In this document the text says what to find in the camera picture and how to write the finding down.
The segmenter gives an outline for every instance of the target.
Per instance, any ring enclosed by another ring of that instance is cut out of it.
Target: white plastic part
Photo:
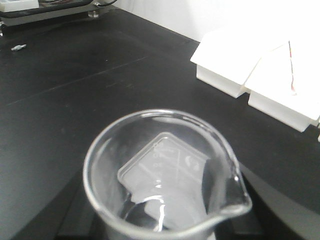
[[[245,83],[261,56],[284,39],[259,29],[228,26],[207,33],[191,58],[197,64],[197,78],[234,98],[247,92]]]
[[[202,178],[208,157],[169,132],[162,132],[118,170],[131,201],[170,229],[192,226],[206,214]]]
[[[299,65],[293,64],[295,70]],[[245,84],[251,89],[248,104],[300,132],[310,124],[316,126],[320,99],[299,87],[298,76],[294,74],[293,91],[289,43],[265,54]]]
[[[1,12],[14,12],[39,8],[38,0],[0,0]]]

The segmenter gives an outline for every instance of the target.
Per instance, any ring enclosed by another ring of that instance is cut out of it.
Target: black surface
[[[104,127],[149,108],[208,121],[251,171],[320,214],[319,131],[299,133],[248,106],[247,94],[197,80],[189,60],[198,44],[122,10],[0,38],[0,239],[49,204]]]

